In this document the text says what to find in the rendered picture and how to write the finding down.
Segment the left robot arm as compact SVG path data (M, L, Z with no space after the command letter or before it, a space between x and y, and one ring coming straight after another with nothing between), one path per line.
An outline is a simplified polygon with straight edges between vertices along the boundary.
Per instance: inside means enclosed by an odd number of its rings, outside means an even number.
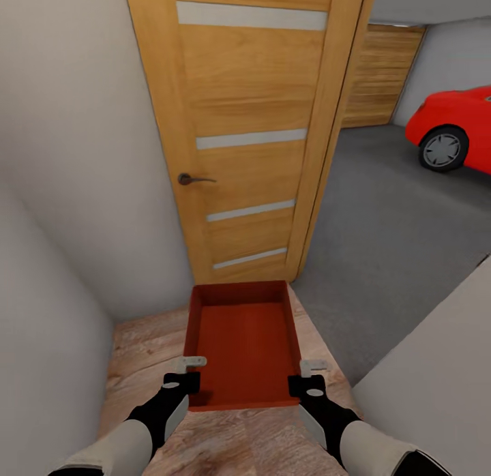
M178 358L177 373L166 373L163 386L144 406L92 445L65 459L46 476L141 476L187 415L189 393L200 391L201 367L207 358Z

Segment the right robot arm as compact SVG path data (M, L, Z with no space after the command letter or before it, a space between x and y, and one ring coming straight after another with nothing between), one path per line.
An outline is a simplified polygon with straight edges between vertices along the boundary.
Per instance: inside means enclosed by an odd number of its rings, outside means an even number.
M456 476L431 453L362 421L349 408L327 399L321 374L325 359L299 361L301 375L288 376L289 394L298 397L300 422L348 476Z

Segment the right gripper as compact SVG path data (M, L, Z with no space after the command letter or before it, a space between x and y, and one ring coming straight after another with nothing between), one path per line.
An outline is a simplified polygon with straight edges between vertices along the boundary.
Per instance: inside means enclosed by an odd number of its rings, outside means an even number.
M301 375L288 376L288 386L289 394L291 397L298 397L300 399L301 386L304 385L315 385L318 386L320 390L327 396L327 391L325 391L325 382L321 374L313 375L311 378L304 378Z

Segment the storage box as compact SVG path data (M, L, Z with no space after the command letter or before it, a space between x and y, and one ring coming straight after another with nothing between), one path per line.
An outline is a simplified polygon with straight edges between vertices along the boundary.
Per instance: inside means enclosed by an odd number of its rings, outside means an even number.
M193 286L184 357L202 356L188 411L297 406L288 376L302 360L285 280Z

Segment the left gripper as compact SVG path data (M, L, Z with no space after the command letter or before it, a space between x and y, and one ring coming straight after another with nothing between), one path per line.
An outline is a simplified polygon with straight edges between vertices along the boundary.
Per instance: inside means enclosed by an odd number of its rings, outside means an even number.
M187 393L198 393L200 391L200 372L187 372L186 374L166 373L163 376L163 384L176 379L182 380L186 384Z

